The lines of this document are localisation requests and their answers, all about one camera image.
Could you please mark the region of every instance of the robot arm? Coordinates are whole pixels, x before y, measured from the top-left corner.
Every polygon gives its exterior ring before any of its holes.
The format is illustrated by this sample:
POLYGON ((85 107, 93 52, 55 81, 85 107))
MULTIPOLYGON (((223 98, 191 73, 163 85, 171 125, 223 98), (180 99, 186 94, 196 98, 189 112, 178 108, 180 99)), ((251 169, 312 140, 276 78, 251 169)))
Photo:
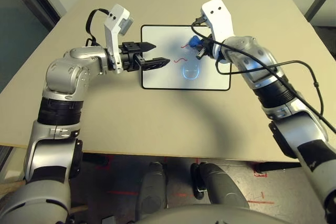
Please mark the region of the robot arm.
MULTIPOLYGON (((277 63, 271 52, 260 46, 255 38, 233 36, 231 16, 222 0, 205 3, 201 13, 202 17, 196 20, 204 21, 211 28, 214 40, 223 41, 231 48, 246 52, 267 66, 277 63)), ((233 63, 239 71, 262 68, 252 58, 220 45, 214 44, 213 50, 208 50, 207 54, 215 59, 222 56, 225 60, 220 62, 233 63)), ((273 72, 292 87, 280 67, 273 68, 273 72)), ((261 102, 263 111, 272 120, 269 127, 279 147, 286 156, 299 160, 326 210, 327 222, 334 223, 336 154, 328 143, 327 133, 319 118, 268 70, 242 75, 261 102)))
POLYGON ((80 47, 52 62, 37 120, 33 123, 24 171, 26 186, 20 188, 0 212, 1 223, 65 223, 70 213, 69 179, 80 171, 82 141, 77 139, 83 101, 90 81, 109 70, 150 70, 170 60, 144 60, 142 53, 155 48, 147 42, 124 42, 132 19, 120 5, 105 21, 107 49, 80 47))

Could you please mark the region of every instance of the beige tabletop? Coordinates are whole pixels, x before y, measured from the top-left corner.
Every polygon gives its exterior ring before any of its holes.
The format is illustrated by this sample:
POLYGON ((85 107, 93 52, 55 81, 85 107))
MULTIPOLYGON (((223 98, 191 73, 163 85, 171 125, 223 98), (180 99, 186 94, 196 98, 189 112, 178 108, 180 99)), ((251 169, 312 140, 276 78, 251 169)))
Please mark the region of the beige tabletop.
MULTIPOLYGON (((121 43, 139 41, 144 24, 190 24, 206 1, 80 0, 1 93, 0 144, 27 146, 46 69, 66 50, 84 45, 88 36, 85 22, 91 10, 111 9, 118 3, 130 11, 134 24, 126 36, 120 37, 121 43)), ((293 1, 223 2, 232 14, 237 36, 255 36, 278 61, 299 59, 314 68, 324 97, 325 116, 335 125, 336 64, 293 1)), ((97 14, 92 23, 93 34, 103 45, 105 18, 97 14)), ((294 65, 284 70, 294 87, 319 109, 308 71, 294 65)), ((90 152, 292 160, 284 156, 272 138, 269 120, 241 76, 232 77, 229 91, 172 91, 142 89, 138 72, 110 73, 91 83, 81 122, 80 139, 83 149, 90 152)), ((328 133, 331 144, 336 146, 335 135, 328 133)))

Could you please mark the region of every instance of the blue marker drawing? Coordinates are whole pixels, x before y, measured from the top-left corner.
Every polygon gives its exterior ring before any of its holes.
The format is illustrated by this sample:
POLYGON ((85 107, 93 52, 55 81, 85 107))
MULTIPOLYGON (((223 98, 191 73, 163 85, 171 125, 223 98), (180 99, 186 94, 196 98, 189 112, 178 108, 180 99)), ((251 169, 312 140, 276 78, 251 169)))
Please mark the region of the blue marker drawing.
POLYGON ((200 75, 200 67, 198 64, 185 64, 182 68, 182 75, 187 80, 195 80, 200 75))

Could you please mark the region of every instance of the whiteboard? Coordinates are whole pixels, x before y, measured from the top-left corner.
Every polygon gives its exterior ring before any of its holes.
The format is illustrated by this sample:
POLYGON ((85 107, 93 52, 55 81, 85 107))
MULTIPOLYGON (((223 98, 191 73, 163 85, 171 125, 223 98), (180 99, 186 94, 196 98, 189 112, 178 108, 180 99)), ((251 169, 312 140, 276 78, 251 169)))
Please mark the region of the whiteboard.
MULTIPOLYGON (((211 30, 206 27, 195 29, 208 36, 211 30)), ((164 57, 170 62, 163 68, 142 71, 142 86, 145 89, 192 89, 228 90, 230 75, 216 71, 215 60, 203 56, 196 58, 198 51, 191 48, 189 40, 195 34, 190 26, 144 25, 141 27, 141 41, 156 45, 156 48, 143 53, 145 60, 164 57)), ((219 64, 221 72, 230 72, 231 64, 219 64)))

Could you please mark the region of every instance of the black metal piece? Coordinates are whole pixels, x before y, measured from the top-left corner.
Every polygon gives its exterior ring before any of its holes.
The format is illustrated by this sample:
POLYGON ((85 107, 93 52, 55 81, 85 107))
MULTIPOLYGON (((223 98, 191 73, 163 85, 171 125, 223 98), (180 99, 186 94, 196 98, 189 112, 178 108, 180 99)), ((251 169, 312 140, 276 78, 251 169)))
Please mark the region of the black metal piece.
POLYGON ((142 57, 143 52, 152 50, 156 46, 148 42, 124 42, 119 49, 121 50, 122 67, 128 72, 137 71, 142 68, 143 71, 162 68, 170 60, 166 58, 154 58, 145 60, 142 57))
POLYGON ((287 143, 285 137, 282 135, 282 133, 277 128, 276 124, 272 121, 268 127, 271 129, 273 133, 273 137, 277 144, 279 145, 282 152, 287 156, 291 158, 297 158, 289 144, 287 143))
POLYGON ((298 146, 298 150, 309 169, 313 172, 319 165, 336 160, 336 154, 324 141, 314 140, 298 146))
POLYGON ((297 167, 301 167, 301 164, 295 162, 264 162, 255 164, 254 170, 257 173, 263 173, 267 172, 268 170, 283 170, 297 167))
MULTIPOLYGON (((281 78, 284 82, 288 83, 288 79, 285 75, 281 78)), ((278 107, 291 101, 295 97, 295 95, 282 85, 279 80, 253 91, 258 96, 259 101, 262 103, 264 108, 278 107)))
POLYGON ((336 190, 329 193, 327 199, 324 202, 325 220, 327 223, 336 223, 336 190))
POLYGON ((193 185, 194 197, 198 200, 204 198, 204 191, 206 191, 205 183, 201 177, 200 166, 197 163, 193 163, 190 166, 190 176, 193 185))
POLYGON ((90 162, 96 165, 107 166, 109 159, 101 154, 97 153, 83 153, 83 162, 90 162))
POLYGON ((36 168, 29 183, 40 180, 55 180, 64 183, 66 170, 63 166, 43 166, 36 168))
POLYGON ((76 139, 74 155, 72 157, 71 168, 69 173, 69 178, 75 178, 80 173, 80 167, 83 159, 82 152, 83 142, 82 140, 76 139))
POLYGON ((42 97, 37 122, 46 125, 72 125, 79 123, 82 101, 58 101, 42 97))

